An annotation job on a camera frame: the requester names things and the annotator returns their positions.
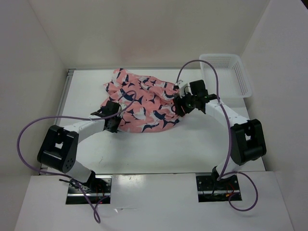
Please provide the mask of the pink shark print shorts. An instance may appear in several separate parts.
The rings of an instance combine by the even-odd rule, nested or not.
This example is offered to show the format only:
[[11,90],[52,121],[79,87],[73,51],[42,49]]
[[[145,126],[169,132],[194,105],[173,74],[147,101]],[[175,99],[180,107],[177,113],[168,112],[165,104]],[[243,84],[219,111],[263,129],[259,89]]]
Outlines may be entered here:
[[173,128],[181,120],[173,103],[174,95],[178,93],[174,83],[118,68],[104,88],[109,96],[102,106],[108,101],[129,105],[136,99],[123,113],[119,124],[121,131],[162,132]]

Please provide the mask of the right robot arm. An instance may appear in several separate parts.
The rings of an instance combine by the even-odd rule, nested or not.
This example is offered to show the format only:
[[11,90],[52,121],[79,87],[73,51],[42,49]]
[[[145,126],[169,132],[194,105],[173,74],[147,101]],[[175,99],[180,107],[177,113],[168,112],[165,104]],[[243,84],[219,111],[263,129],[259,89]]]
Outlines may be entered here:
[[209,94],[203,80],[176,83],[173,99],[175,113],[181,117],[194,109],[214,118],[228,130],[229,147],[226,160],[211,173],[213,190],[224,188],[233,175],[247,162],[267,152],[263,128],[257,119],[250,120],[229,108],[216,94]]

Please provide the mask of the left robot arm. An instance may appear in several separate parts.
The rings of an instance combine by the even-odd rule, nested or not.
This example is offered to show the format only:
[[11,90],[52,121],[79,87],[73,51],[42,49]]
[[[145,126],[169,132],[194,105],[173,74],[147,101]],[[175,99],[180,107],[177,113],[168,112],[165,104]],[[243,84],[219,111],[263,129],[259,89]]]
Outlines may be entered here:
[[98,111],[91,113],[88,120],[65,127],[51,126],[38,152],[38,162],[68,175],[74,186],[76,180],[87,193],[102,189],[103,181],[96,178],[96,173],[76,160],[77,146],[96,133],[117,132],[123,117],[121,109],[121,104],[108,101]]

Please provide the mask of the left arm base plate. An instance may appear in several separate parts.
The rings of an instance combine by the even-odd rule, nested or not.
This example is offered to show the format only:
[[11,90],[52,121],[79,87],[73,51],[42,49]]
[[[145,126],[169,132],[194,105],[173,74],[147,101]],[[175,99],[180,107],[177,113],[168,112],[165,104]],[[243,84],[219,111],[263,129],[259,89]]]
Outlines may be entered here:
[[[99,204],[110,204],[113,179],[112,175],[98,175],[96,178],[99,179],[99,184],[95,189],[90,190],[80,183],[81,188],[84,190],[86,196],[93,205],[98,202]],[[88,203],[80,188],[77,187],[72,180],[65,182],[69,183],[65,203],[66,205],[84,205]]]

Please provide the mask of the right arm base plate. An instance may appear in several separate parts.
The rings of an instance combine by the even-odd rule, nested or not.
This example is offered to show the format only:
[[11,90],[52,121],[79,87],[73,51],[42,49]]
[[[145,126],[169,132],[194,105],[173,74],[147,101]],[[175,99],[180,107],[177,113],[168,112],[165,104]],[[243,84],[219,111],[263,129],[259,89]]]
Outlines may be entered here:
[[226,202],[241,201],[241,192],[238,178],[233,175],[227,181],[215,183],[210,173],[196,174],[198,202]]

